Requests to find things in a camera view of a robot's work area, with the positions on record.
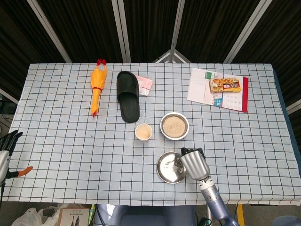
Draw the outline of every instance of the snack box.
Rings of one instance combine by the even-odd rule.
[[[240,92],[241,87],[238,79],[210,79],[210,89],[213,93]]]

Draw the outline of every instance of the metal bowl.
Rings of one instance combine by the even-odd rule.
[[[178,118],[180,118],[181,120],[183,120],[183,122],[185,123],[185,131],[184,133],[180,136],[180,137],[169,137],[163,130],[163,123],[166,119],[168,119],[169,117],[172,117],[172,116],[176,116]],[[163,133],[163,135],[165,137],[167,137],[168,139],[171,139],[171,140],[181,140],[183,139],[187,134],[188,134],[188,131],[189,131],[189,123],[188,123],[188,120],[187,118],[180,114],[180,113],[177,113],[177,112],[170,112],[170,113],[167,113],[166,115],[163,116],[163,118],[161,119],[161,122],[160,122],[160,129],[161,129],[161,132]]]
[[[186,176],[186,168],[177,152],[166,152],[157,161],[159,177],[169,184],[176,184]]]

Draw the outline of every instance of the red cover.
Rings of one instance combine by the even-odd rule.
[[[242,112],[248,112],[248,90],[249,90],[249,79],[244,77],[243,80],[243,107]]]

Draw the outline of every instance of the floor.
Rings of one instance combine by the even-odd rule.
[[[50,205],[56,206],[57,203],[38,203],[38,202],[3,202],[0,210],[1,226],[11,226],[12,223],[29,208],[40,210]],[[227,205],[230,213],[234,215],[235,205]],[[251,206],[243,205],[246,226],[271,226],[275,218],[283,215],[292,215],[301,218],[300,206]],[[198,218],[201,219],[206,213],[206,206],[197,206]]]

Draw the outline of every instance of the calendar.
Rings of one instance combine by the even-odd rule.
[[[234,78],[241,84],[240,92],[213,93],[210,89],[210,79]],[[223,74],[192,68],[187,100],[231,110],[247,112],[249,79],[242,76]]]

